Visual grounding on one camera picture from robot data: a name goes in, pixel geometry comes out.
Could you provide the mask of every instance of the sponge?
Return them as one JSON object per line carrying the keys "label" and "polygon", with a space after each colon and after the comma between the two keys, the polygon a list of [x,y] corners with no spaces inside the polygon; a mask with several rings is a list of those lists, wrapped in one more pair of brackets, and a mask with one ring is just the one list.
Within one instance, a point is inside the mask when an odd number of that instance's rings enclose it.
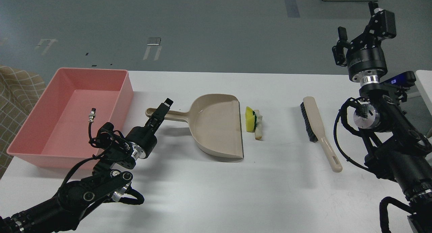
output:
{"label": "sponge", "polygon": [[246,107],[246,113],[244,114],[246,117],[246,131],[247,132],[253,132],[255,130],[257,116],[255,115],[255,112],[250,107]]}

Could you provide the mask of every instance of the checkered fabric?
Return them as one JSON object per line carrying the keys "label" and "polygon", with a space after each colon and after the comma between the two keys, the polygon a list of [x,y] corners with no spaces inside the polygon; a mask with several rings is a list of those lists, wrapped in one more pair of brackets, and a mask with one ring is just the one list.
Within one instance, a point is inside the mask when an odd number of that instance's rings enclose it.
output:
{"label": "checkered fabric", "polygon": [[0,65],[0,179],[12,160],[6,149],[44,90],[38,74]]}

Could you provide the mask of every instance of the gray floor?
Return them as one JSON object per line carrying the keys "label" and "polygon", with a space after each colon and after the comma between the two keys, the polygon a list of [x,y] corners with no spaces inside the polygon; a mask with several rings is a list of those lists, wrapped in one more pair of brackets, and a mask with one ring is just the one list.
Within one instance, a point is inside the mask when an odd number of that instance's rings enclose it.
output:
{"label": "gray floor", "polygon": [[[432,0],[380,0],[398,36],[383,42],[390,78],[432,70]],[[347,74],[334,64],[338,26],[350,39],[369,21],[367,2],[321,0],[0,0],[0,64],[48,82],[60,67],[181,72]],[[160,36],[143,60],[147,38]],[[42,55],[49,41],[56,39]],[[420,101],[406,110],[425,132]]]}

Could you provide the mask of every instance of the brush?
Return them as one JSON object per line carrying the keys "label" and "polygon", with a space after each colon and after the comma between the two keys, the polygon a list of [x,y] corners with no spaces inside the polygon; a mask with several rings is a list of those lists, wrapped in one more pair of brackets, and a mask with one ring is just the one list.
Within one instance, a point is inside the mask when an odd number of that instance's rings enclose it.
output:
{"label": "brush", "polygon": [[319,141],[327,160],[330,163],[331,169],[336,173],[341,172],[342,165],[326,138],[324,124],[315,99],[312,96],[304,97],[303,102],[300,104],[300,108],[301,113],[303,114],[309,141],[314,143]]}

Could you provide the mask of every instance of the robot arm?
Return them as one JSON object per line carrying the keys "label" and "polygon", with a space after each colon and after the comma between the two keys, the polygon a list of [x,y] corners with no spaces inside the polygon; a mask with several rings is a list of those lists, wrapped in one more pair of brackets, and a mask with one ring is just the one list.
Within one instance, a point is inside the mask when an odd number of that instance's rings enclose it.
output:
{"label": "robot arm", "polygon": [[[336,123],[340,117],[347,130],[363,139],[368,152],[364,163],[367,168],[356,165],[374,173],[377,178],[397,182],[409,201],[409,206],[389,197],[381,202],[382,231],[390,232],[387,216],[390,203],[411,214],[408,219],[414,232],[431,233],[432,168],[425,156],[432,151],[432,146],[399,107],[400,101],[406,101],[405,92],[414,85],[415,76],[406,72],[380,83],[380,78],[387,73],[381,41],[396,36],[395,15],[373,2],[369,3],[369,10],[371,19],[364,32],[348,42],[345,28],[339,27],[340,39],[332,48],[336,65],[348,67],[350,80],[361,85],[360,98],[349,99],[342,105]],[[354,121],[358,130],[348,125],[349,106],[355,108]],[[393,136],[381,142],[376,132],[392,132]]]}
{"label": "robot arm", "polygon": [[[133,169],[138,158],[145,159],[150,155],[157,143],[155,132],[172,104],[170,99],[166,99],[143,127],[134,127],[126,137],[121,132],[114,131],[114,125],[107,122],[99,129],[96,138],[92,138],[91,123],[96,115],[96,110],[92,110],[89,116],[89,143],[104,151],[75,165],[51,199],[11,217],[0,217],[0,232],[50,233],[76,230],[80,221],[102,203],[142,204],[144,197],[131,187],[132,173],[113,170],[112,167],[119,164]],[[99,161],[91,176],[68,182],[82,164],[93,159]]]}

